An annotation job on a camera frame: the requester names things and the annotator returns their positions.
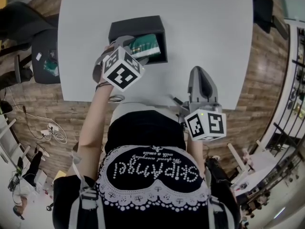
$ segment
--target backpack strap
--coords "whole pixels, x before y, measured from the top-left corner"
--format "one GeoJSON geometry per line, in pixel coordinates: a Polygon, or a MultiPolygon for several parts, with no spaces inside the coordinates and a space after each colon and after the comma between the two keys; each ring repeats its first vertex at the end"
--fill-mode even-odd
{"type": "MultiPolygon", "coordinates": [[[[211,192],[212,174],[208,167],[205,167],[205,180],[206,180],[207,186],[208,186],[208,188],[210,190],[210,194],[211,194],[212,193],[211,192]]],[[[216,229],[214,214],[219,213],[219,212],[226,214],[226,217],[228,220],[227,229],[235,229],[234,218],[233,218],[232,213],[230,212],[230,210],[227,208],[227,206],[224,203],[222,203],[218,200],[218,198],[210,195],[210,197],[207,200],[207,206],[208,206],[208,216],[209,216],[209,229],[216,229]]]]}
{"type": "Polygon", "coordinates": [[[97,219],[98,219],[98,229],[105,229],[105,218],[104,218],[104,209],[102,204],[102,198],[99,196],[98,192],[91,188],[84,176],[81,176],[76,164],[81,161],[75,152],[72,152],[73,156],[73,163],[72,167],[77,175],[77,177],[81,180],[81,187],[80,187],[80,195],[79,197],[73,202],[71,211],[70,211],[70,219],[69,219],[69,229],[77,229],[77,221],[78,221],[78,213],[80,209],[86,210],[93,210],[96,209],[97,219]]]}

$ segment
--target white lace pattern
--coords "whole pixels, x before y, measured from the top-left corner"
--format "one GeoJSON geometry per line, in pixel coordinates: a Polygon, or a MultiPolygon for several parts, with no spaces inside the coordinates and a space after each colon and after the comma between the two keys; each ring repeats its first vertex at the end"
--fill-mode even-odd
{"type": "MultiPolygon", "coordinates": [[[[139,209],[145,210],[150,206],[162,206],[176,212],[183,210],[198,210],[199,206],[205,206],[206,200],[209,196],[209,189],[205,183],[202,182],[199,189],[190,192],[190,193],[181,193],[174,191],[168,188],[161,180],[159,180],[158,174],[164,172],[166,176],[173,177],[174,179],[179,179],[180,172],[179,170],[173,169],[172,174],[167,170],[162,170],[162,166],[160,168],[156,168],[153,165],[153,172],[149,173],[147,168],[143,171],[139,171],[138,165],[137,170],[132,166],[129,166],[129,169],[125,163],[115,164],[115,170],[113,174],[113,178],[115,179],[117,175],[127,173],[127,172],[135,172],[137,174],[141,174],[144,177],[147,177],[149,174],[154,175],[154,182],[147,188],[139,189],[139,190],[119,190],[114,187],[107,177],[107,169],[108,166],[120,155],[123,153],[135,149],[140,148],[139,146],[122,146],[117,148],[111,152],[110,155],[106,156],[103,161],[103,165],[100,169],[99,179],[97,180],[97,190],[99,194],[103,197],[104,204],[109,206],[117,206],[121,211],[126,209],[139,209]]],[[[196,173],[192,172],[192,168],[197,168],[198,166],[194,159],[185,151],[176,148],[176,147],[153,147],[154,152],[159,152],[160,149],[168,149],[171,151],[175,151],[193,162],[195,166],[187,168],[185,166],[185,172],[181,173],[182,178],[187,182],[193,182],[196,179],[196,173]],[[196,176],[188,177],[187,174],[195,174],[196,176]]]]}

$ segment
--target black chair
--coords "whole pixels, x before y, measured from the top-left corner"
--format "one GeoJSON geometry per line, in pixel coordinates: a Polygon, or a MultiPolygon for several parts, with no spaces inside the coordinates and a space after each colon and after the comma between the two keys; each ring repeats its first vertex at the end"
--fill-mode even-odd
{"type": "Polygon", "coordinates": [[[273,0],[253,0],[254,23],[263,31],[270,33],[271,28],[276,28],[280,35],[287,40],[289,34],[273,12],[273,0]]]}
{"type": "Polygon", "coordinates": [[[37,11],[22,2],[8,4],[0,10],[0,40],[10,39],[17,45],[0,51],[0,57],[19,50],[27,50],[32,46],[32,55],[20,61],[15,57],[15,73],[21,83],[20,71],[32,60],[34,78],[37,83],[60,83],[59,76],[53,76],[43,69],[49,50],[57,49],[57,30],[59,15],[43,17],[37,11]],[[36,60],[37,52],[42,54],[36,60]]]}

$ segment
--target black box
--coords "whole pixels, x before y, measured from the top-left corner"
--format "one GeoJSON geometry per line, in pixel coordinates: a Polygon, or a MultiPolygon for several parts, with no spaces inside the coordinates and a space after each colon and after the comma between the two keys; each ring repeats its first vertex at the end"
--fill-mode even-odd
{"type": "Polygon", "coordinates": [[[161,51],[161,54],[150,58],[147,64],[166,63],[167,49],[165,29],[159,15],[113,22],[110,27],[108,39],[109,43],[111,43],[120,36],[128,35],[140,37],[147,34],[156,35],[161,51]]]}

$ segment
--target wrist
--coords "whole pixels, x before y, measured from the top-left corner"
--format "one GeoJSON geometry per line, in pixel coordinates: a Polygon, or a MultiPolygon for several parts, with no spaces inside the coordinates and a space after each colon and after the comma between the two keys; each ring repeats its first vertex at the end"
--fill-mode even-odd
{"type": "Polygon", "coordinates": [[[95,88],[95,91],[97,91],[97,89],[102,88],[104,86],[110,86],[111,84],[108,81],[104,81],[104,82],[99,82],[95,88]]]}
{"type": "Polygon", "coordinates": [[[106,82],[107,82],[107,81],[106,81],[104,78],[101,77],[101,79],[100,79],[100,81],[99,81],[98,84],[100,84],[100,83],[106,83],[106,82]]]}
{"type": "Polygon", "coordinates": [[[103,94],[110,96],[112,90],[113,90],[113,85],[103,85],[96,89],[96,93],[102,92],[103,94]]]}

